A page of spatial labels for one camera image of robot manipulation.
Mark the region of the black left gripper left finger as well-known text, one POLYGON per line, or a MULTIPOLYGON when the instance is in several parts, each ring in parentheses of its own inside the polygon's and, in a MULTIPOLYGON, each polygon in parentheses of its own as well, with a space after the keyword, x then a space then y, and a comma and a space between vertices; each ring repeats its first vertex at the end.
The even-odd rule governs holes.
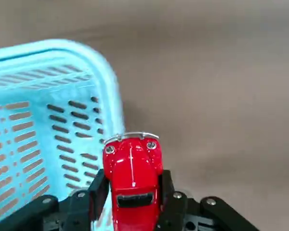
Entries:
POLYGON ((87 189, 78 189, 62 201, 40 196, 0 221, 0 231, 92 231, 108 193, 109 180, 100 169, 87 189))

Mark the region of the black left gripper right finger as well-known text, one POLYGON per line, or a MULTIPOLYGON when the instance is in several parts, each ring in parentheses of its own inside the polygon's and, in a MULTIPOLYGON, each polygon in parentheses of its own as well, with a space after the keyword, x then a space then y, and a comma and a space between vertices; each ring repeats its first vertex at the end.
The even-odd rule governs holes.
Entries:
POLYGON ((159 176, 162 211, 157 231, 258 231, 223 199, 207 196, 197 202, 174 189, 171 172, 159 176))

